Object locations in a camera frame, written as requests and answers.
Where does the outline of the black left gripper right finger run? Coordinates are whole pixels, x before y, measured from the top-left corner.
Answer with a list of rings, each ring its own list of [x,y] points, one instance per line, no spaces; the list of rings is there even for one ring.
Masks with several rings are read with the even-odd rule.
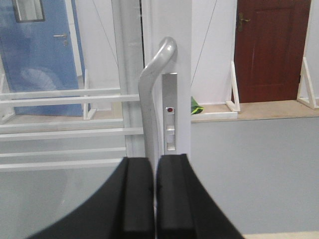
[[[241,239],[192,169],[186,154],[163,155],[157,170],[160,239]]]

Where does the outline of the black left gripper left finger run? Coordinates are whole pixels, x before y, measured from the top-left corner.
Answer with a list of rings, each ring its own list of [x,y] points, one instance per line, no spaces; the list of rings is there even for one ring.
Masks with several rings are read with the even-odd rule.
[[[33,239],[154,238],[153,171],[147,158],[125,157],[77,209]]]

